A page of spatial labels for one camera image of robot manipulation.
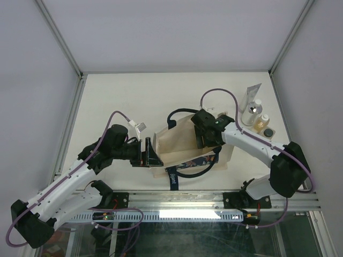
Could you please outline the silver cosmetic tube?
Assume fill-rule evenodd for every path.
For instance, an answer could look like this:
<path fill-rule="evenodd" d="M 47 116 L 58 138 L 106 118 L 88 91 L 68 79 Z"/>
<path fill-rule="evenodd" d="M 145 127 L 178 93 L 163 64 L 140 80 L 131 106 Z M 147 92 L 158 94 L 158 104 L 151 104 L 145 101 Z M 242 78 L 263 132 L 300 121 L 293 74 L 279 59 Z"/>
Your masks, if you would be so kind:
<path fill-rule="evenodd" d="M 241 101 L 238 105 L 238 110 L 240 113 L 243 113 L 245 111 L 248 103 L 252 102 L 255 99 L 261 85 L 262 84 L 259 83 L 259 84 L 256 84 L 256 85 L 253 85 L 253 86 L 250 86 L 247 88 L 247 90 L 244 93 L 243 98 L 241 99 Z"/>

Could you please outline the yellow liquid bottle white cap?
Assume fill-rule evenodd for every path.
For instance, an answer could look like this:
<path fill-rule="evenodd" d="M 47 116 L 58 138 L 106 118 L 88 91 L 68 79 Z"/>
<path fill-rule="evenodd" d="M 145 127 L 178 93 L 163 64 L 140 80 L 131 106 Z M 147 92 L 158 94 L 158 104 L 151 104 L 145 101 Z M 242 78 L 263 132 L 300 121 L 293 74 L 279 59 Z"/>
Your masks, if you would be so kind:
<path fill-rule="evenodd" d="M 252 126 L 252 131 L 255 133 L 260 133 L 265 127 L 268 126 L 270 118 L 267 114 L 259 116 Z"/>

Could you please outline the clear bottle white cap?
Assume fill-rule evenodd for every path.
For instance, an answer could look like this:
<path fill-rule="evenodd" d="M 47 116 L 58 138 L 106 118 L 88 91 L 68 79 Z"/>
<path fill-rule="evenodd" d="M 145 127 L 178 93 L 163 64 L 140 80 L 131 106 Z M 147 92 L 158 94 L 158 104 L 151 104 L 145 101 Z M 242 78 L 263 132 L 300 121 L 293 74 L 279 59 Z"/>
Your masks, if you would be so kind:
<path fill-rule="evenodd" d="M 262 101 L 260 99 L 256 99 L 248 103 L 241 116 L 241 122 L 246 126 L 251 126 L 254 123 L 256 117 L 262 113 L 262 110 Z"/>

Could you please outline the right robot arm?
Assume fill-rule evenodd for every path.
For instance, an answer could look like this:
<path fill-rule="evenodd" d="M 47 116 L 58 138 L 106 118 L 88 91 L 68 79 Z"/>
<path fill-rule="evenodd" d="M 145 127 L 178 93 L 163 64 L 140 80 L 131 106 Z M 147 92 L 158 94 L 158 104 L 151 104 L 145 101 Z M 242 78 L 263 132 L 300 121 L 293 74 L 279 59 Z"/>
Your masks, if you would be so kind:
<path fill-rule="evenodd" d="M 275 194 L 291 198 L 309 178 L 309 166 L 302 148 L 295 142 L 283 145 L 268 141 L 244 130 L 233 118 L 226 115 L 215 118 L 203 109 L 195 113 L 191 121 L 199 148 L 232 145 L 269 168 L 268 175 L 244 182 L 238 198 L 245 207 L 252 207 L 258 200 Z"/>

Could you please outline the square bottle black cap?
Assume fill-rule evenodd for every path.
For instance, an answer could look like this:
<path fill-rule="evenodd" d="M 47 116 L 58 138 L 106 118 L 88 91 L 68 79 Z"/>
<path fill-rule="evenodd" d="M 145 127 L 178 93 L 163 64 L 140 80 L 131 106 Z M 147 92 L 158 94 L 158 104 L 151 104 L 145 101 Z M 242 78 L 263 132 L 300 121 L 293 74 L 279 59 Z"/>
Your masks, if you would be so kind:
<path fill-rule="evenodd" d="M 275 130 L 270 127 L 265 127 L 261 130 L 260 135 L 267 139 L 272 139 L 275 135 Z"/>

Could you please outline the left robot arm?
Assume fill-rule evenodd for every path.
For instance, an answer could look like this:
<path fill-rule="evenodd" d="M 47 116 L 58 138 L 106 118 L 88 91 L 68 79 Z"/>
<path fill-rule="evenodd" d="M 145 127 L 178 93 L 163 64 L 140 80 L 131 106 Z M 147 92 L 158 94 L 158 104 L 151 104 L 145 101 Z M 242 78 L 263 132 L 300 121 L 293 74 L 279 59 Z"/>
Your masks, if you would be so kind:
<path fill-rule="evenodd" d="M 12 224 L 24 238 L 24 245 L 39 248 L 67 220 L 89 208 L 106 208 L 112 202 L 113 190 L 96 176 L 112 165 L 126 160 L 133 167 L 161 167 L 163 161 L 145 139 L 128 139 L 128 129 L 114 124 L 95 143 L 86 146 L 64 175 L 28 201 L 16 200 L 10 207 Z"/>

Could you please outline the cream canvas tote bag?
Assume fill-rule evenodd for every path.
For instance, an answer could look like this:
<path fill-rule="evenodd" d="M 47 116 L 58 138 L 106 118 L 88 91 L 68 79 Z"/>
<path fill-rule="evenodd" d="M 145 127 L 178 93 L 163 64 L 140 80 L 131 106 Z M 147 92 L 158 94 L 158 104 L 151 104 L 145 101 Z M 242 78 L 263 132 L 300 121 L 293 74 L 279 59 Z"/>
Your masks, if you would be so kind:
<path fill-rule="evenodd" d="M 231 160 L 234 146 L 217 145 L 198 148 L 192 116 L 196 109 L 179 108 L 167 116 L 167 126 L 154 133 L 152 147 L 163 162 L 161 167 L 150 168 L 153 178 L 167 178 L 172 191 L 179 189 L 180 177 L 194 179 L 196 174 L 203 175 L 208 167 L 211 170 L 226 170 Z"/>

